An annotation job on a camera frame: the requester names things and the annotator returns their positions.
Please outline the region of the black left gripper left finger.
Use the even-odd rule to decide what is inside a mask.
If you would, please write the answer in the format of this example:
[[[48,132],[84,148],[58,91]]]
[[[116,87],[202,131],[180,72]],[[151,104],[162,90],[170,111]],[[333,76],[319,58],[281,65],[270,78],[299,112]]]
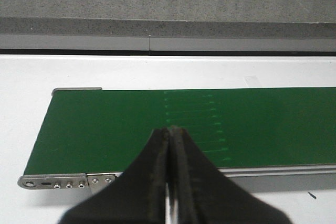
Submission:
[[[69,209],[60,223],[165,223],[168,129],[155,129],[114,182]]]

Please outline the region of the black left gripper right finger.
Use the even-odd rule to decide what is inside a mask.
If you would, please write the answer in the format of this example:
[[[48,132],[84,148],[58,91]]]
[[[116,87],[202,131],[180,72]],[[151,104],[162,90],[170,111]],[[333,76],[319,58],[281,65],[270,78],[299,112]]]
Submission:
[[[290,223],[279,209],[224,176],[186,129],[170,129],[170,164],[178,223]]]

